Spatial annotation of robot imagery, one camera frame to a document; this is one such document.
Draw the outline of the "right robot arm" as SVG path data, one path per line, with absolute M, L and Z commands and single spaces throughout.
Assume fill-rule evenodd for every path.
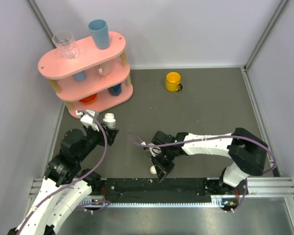
M 213 194 L 230 194 L 248 176 L 261 176 L 265 171 L 268 145 L 243 128 L 222 136 L 195 135 L 187 132 L 176 136 L 156 132 L 150 143 L 150 171 L 163 181 L 173 170 L 173 160 L 180 156 L 217 155 L 231 158 L 217 181 L 207 180 L 204 187 Z

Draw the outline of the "white bottle cap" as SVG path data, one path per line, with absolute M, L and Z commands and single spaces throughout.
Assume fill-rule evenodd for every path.
M 156 168 L 155 168 L 154 166 L 152 166 L 152 167 L 150 168 L 150 172 L 151 172 L 152 174 L 157 174 L 157 172 L 156 172 Z

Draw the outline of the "white pill bottle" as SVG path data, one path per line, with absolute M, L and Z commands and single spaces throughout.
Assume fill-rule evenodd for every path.
M 103 118 L 103 123 L 109 128 L 109 129 L 116 129 L 116 119 L 115 115 L 113 113 L 106 113 Z

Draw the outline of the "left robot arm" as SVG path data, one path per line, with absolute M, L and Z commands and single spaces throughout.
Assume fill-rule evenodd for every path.
M 55 235 L 80 202 L 101 190 L 100 175 L 82 170 L 82 161 L 98 145 L 111 146 L 118 129 L 71 129 L 59 153 L 49 162 L 39 193 L 24 221 L 10 235 Z

